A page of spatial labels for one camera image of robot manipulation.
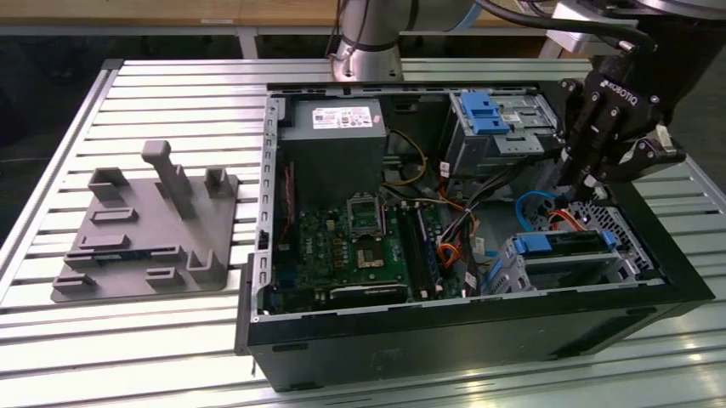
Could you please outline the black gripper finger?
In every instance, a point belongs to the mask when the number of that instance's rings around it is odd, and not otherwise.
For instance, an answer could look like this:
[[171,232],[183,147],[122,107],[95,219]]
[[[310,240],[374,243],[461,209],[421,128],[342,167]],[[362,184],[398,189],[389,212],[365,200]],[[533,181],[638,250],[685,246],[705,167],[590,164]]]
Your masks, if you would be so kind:
[[569,201],[586,201],[598,182],[593,172],[602,164],[605,146],[620,121],[620,106],[606,78],[566,81],[564,136],[565,158],[558,185]]
[[604,155],[593,170],[588,171],[584,184],[629,183],[650,173],[677,165],[686,159],[682,146],[670,137],[669,129],[657,126],[632,143],[617,144]]

